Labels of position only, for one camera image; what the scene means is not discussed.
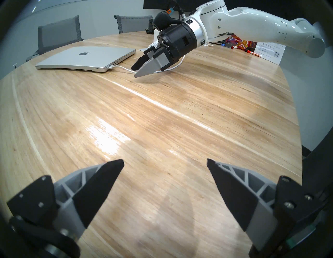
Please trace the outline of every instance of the marker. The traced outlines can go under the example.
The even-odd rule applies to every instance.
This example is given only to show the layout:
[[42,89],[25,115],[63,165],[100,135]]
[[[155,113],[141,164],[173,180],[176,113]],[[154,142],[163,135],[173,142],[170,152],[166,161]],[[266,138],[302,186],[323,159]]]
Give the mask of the marker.
[[252,51],[250,51],[250,50],[248,50],[247,52],[248,52],[249,54],[251,54],[251,55],[254,55],[254,56],[257,56],[257,57],[262,57],[262,55],[256,54],[256,53],[254,53],[254,52],[252,52]]

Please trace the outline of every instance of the wall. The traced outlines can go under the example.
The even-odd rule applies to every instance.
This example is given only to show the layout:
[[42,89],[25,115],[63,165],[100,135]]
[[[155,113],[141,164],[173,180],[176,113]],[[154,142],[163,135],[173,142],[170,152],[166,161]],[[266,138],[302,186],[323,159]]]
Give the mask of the wall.
[[294,98],[302,145],[313,150],[333,127],[333,47],[317,59],[286,47],[280,66]]
[[[89,39],[118,33],[115,14],[155,17],[159,12],[143,9],[143,0],[86,0],[39,11],[14,24],[1,42],[0,79],[14,69],[13,64],[20,66],[38,49],[37,29],[40,25],[79,15],[82,38]],[[178,12],[172,16],[178,18]]]

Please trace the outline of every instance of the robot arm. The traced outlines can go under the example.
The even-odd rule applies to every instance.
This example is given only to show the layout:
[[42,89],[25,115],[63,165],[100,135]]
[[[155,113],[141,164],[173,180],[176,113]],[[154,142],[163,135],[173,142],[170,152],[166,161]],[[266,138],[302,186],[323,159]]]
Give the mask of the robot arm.
[[132,70],[138,70],[135,77],[159,69],[164,71],[193,49],[207,42],[228,38],[228,33],[234,33],[244,40],[290,46],[312,58],[322,56],[325,51],[321,35],[307,20],[298,18],[286,21],[247,7],[228,11],[223,0],[210,1],[197,7],[183,22],[170,18],[166,12],[160,12],[153,24],[160,31],[159,44],[156,48],[147,49],[145,55],[132,66]]
[[188,19],[202,23],[207,41],[226,39],[232,32],[244,40],[274,42],[299,49],[312,58],[323,55],[325,45],[320,34],[305,19],[286,21],[275,15],[247,7],[227,10],[223,0],[198,7]]

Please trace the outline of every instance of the silver laptop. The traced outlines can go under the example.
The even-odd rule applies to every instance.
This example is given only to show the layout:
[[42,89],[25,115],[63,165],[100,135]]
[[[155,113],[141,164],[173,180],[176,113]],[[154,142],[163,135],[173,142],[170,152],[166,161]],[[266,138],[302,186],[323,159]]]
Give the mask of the silver laptop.
[[106,72],[135,53],[133,48],[72,47],[36,64],[37,69],[72,69]]

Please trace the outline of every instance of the office chair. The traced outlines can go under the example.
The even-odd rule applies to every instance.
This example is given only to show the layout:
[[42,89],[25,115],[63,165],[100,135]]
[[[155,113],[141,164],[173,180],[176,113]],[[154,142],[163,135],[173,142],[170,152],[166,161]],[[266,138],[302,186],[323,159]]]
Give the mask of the office chair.
[[38,50],[27,58],[27,62],[35,55],[82,41],[79,15],[59,22],[38,27]]
[[119,16],[115,15],[114,18],[118,23],[119,33],[145,31],[148,28],[149,19],[153,17],[148,16]]

